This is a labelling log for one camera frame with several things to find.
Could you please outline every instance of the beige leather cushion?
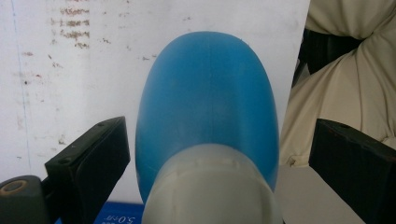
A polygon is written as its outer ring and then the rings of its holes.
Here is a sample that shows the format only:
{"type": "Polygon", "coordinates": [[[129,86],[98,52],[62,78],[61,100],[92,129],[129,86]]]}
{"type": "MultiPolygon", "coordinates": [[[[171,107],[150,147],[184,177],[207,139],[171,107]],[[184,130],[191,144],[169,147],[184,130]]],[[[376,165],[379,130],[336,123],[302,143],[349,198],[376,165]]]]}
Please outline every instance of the beige leather cushion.
{"type": "Polygon", "coordinates": [[[312,0],[306,28],[365,39],[297,84],[280,137],[280,164],[308,164],[317,118],[396,148],[396,1],[312,0]]]}

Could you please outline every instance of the beige fabric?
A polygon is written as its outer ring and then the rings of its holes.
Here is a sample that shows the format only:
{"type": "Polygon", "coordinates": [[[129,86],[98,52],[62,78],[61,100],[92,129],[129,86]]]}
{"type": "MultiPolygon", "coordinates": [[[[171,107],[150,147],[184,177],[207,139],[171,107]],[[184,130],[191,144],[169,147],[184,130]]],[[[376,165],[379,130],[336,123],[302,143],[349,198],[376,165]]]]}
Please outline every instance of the beige fabric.
{"type": "Polygon", "coordinates": [[[308,29],[365,40],[291,90],[280,164],[308,164],[317,118],[345,123],[396,148],[395,15],[396,1],[311,1],[308,29]]]}

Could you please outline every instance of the blue plastic bottle body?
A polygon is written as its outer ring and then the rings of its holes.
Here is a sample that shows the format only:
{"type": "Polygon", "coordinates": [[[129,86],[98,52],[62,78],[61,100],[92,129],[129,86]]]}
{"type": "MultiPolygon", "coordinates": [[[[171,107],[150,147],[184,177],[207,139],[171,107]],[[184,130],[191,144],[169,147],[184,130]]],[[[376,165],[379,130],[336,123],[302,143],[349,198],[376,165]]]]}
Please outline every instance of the blue plastic bottle body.
{"type": "Polygon", "coordinates": [[[213,32],[175,39],[148,75],[135,143],[143,202],[170,157],[205,143],[243,152],[274,189],[278,130],[268,77],[247,44],[213,32]]]}

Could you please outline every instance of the wrinkled cloth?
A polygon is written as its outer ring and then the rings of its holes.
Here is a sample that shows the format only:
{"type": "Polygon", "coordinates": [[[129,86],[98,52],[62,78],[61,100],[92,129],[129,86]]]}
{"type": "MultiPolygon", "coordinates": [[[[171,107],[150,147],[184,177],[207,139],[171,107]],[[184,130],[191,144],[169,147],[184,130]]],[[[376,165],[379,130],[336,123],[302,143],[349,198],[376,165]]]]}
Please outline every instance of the wrinkled cloth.
{"type": "Polygon", "coordinates": [[[305,27],[363,39],[290,92],[280,164],[308,165],[317,119],[345,123],[396,149],[396,1],[311,0],[305,27]]]}

